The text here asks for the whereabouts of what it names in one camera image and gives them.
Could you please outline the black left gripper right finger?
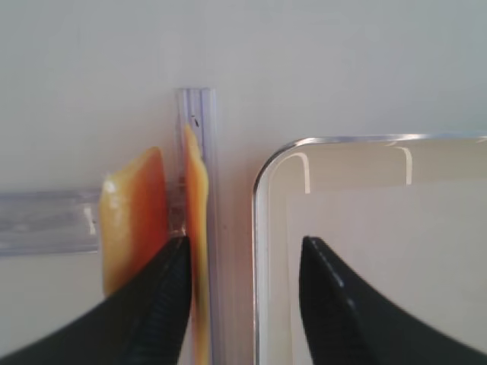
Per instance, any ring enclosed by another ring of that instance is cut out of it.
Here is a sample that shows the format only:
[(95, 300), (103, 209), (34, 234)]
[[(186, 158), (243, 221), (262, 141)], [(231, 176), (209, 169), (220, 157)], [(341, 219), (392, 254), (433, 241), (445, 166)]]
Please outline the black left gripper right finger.
[(319, 237), (302, 241), (300, 313), (315, 364), (486, 362), (389, 301)]

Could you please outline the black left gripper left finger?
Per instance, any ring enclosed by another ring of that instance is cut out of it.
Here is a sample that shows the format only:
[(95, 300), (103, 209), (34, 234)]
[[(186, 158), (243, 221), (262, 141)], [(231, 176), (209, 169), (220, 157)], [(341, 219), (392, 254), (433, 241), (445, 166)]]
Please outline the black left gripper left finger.
[(190, 308), (190, 243), (180, 236), (90, 312), (1, 362), (176, 364)]

